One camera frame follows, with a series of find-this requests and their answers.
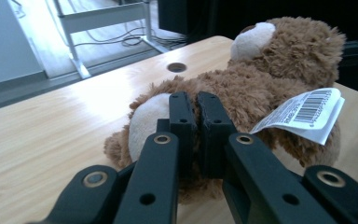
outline wooden table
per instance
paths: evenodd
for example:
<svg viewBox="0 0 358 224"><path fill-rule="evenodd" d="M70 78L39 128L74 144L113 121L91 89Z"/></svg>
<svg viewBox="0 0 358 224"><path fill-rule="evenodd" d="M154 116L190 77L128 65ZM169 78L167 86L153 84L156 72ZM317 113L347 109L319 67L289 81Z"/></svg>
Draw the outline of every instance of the wooden table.
<svg viewBox="0 0 358 224"><path fill-rule="evenodd" d="M190 78L224 69L231 40L216 36L0 109L0 223L43 219L72 177L109 165L103 141L128 123L129 103L149 83L173 78L184 63ZM336 167L358 181L358 92L337 84L346 103L339 116L342 149ZM302 168L277 152L297 173ZM178 223L232 223L225 200L180 206Z"/></svg>

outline brown fur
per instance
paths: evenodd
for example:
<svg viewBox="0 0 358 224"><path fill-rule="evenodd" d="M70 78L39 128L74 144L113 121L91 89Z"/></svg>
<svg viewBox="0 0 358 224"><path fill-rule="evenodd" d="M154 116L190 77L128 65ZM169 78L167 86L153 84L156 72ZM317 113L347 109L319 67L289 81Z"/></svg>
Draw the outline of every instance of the brown fur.
<svg viewBox="0 0 358 224"><path fill-rule="evenodd" d="M287 99L304 91L331 87L337 79L344 36L321 21L281 18L269 21L276 25L271 42L262 55L253 60L229 61L226 70L200 74L184 80L175 77L141 95L130 107L130 119L139 105L163 92L186 91L196 108L200 91L216 94L239 132L251 129ZM339 150L339 128L336 124L325 146L279 129L266 129L257 134L270 148L281 145L301 165L332 164ZM105 141L104 153L122 169L131 164L128 149L129 125L113 133ZM202 179L194 164L192 179L180 180L180 203L221 198L221 180Z"/></svg>

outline teddy bear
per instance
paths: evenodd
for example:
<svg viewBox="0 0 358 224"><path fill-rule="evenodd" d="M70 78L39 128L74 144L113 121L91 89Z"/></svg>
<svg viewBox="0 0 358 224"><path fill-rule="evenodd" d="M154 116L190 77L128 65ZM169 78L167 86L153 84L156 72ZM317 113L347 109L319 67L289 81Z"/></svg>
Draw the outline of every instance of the teddy bear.
<svg viewBox="0 0 358 224"><path fill-rule="evenodd" d="M104 153L118 170L137 161L146 137L156 131L157 119L169 117L170 94L178 91L188 93L196 121L200 120L197 94L206 91L219 97L237 130L248 133L286 100L332 87L344 43L345 35L337 28L311 18L283 17L247 27L235 38L225 70L151 84L130 104L130 123L106 138ZM337 122L324 145L277 128L256 136L272 150L283 147L304 167L332 165L339 154ZM222 180L202 178L196 161L192 173L179 181L179 203L222 198Z"/></svg>

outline label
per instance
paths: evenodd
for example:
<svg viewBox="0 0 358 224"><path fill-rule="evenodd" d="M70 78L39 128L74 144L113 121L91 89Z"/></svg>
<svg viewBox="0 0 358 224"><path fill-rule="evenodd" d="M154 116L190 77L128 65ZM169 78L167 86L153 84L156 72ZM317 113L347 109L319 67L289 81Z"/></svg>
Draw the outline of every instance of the label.
<svg viewBox="0 0 358 224"><path fill-rule="evenodd" d="M284 102L250 133L280 128L324 145L344 102L341 92L335 88L305 92Z"/></svg>

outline white metal frame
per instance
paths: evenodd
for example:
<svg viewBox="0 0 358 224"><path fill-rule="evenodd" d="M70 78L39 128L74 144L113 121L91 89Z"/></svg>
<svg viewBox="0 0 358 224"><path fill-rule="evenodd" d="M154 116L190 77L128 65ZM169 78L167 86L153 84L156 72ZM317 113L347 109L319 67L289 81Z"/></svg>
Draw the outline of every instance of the white metal frame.
<svg viewBox="0 0 358 224"><path fill-rule="evenodd" d="M59 0L54 0L54 5L58 12L58 17L62 25L63 32L68 42L69 58L76 67L77 72L82 78L91 77L86 66L78 58L74 41L71 34L87 31L95 28L100 28L109 25L124 23L127 21L138 21L145 19L145 35L142 40L150 47L158 50L161 53L168 50L157 44L152 39L151 35L151 18L150 18L150 1L143 0L143 2L128 4L118 7L107 7L98 10L91 10L85 12L77 12L73 14L64 15Z"/></svg>

